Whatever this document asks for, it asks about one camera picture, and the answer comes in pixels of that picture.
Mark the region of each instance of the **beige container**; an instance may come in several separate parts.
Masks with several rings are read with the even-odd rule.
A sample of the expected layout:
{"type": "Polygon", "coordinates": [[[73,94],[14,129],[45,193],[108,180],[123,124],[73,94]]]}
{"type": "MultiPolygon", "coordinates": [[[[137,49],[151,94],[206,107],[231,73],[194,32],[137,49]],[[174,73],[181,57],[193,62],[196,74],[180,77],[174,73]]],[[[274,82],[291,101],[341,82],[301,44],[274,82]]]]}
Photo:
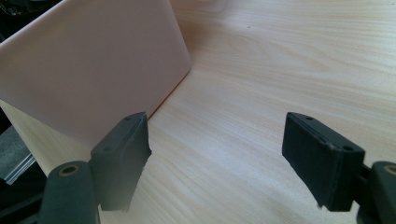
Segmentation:
{"type": "Polygon", "coordinates": [[[170,0],[172,7],[209,12],[222,11],[227,0],[170,0]]]}
{"type": "Polygon", "coordinates": [[[189,70],[168,0],[63,0],[0,44],[0,99],[93,147],[189,70]]]}

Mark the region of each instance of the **table top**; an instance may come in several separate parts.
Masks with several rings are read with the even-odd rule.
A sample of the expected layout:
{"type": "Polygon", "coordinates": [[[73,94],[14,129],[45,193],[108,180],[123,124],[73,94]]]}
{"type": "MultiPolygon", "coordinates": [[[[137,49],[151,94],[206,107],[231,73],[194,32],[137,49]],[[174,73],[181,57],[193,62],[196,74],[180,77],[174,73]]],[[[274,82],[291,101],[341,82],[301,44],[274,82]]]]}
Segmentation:
{"type": "MultiPolygon", "coordinates": [[[[287,112],[396,161],[396,2],[230,0],[176,10],[192,69],[148,121],[128,213],[102,223],[354,223],[318,209],[281,155],[287,112]]],[[[90,148],[1,102],[48,173],[90,148]]]]}

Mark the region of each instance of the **wood grain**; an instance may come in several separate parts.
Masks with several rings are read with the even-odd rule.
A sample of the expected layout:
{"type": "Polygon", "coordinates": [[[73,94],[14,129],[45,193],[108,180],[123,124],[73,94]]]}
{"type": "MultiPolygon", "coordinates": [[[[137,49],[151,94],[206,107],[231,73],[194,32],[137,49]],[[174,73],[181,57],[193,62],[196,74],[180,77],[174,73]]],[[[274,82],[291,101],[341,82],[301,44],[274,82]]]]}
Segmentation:
{"type": "MultiPolygon", "coordinates": [[[[153,154],[129,213],[103,223],[354,223],[318,209],[281,156],[286,113],[396,161],[396,3],[230,0],[176,10],[192,69],[150,118],[153,154]]],[[[89,149],[6,103],[46,172],[89,149]]]]}

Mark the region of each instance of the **gray floor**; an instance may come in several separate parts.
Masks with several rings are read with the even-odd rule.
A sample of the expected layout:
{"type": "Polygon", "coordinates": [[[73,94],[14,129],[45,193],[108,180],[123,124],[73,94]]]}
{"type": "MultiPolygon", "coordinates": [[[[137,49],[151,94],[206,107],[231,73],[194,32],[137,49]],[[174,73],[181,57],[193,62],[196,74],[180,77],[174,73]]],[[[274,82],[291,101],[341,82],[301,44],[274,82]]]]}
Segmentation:
{"type": "Polygon", "coordinates": [[[18,175],[20,169],[24,170],[26,165],[32,163],[32,159],[13,126],[0,135],[0,178],[7,180],[13,173],[18,175]]]}

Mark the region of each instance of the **light wood surface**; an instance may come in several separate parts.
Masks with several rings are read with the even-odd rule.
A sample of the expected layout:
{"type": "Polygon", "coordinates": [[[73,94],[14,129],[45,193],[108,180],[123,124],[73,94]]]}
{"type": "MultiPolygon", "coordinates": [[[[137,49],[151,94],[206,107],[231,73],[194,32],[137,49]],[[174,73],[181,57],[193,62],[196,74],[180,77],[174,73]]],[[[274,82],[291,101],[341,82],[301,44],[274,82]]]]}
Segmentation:
{"type": "MultiPolygon", "coordinates": [[[[153,150],[129,213],[103,223],[355,223],[318,209],[281,156],[286,113],[396,161],[396,2],[230,0],[176,10],[192,69],[148,122],[153,150]]],[[[45,172],[85,148],[6,103],[45,172]]]]}

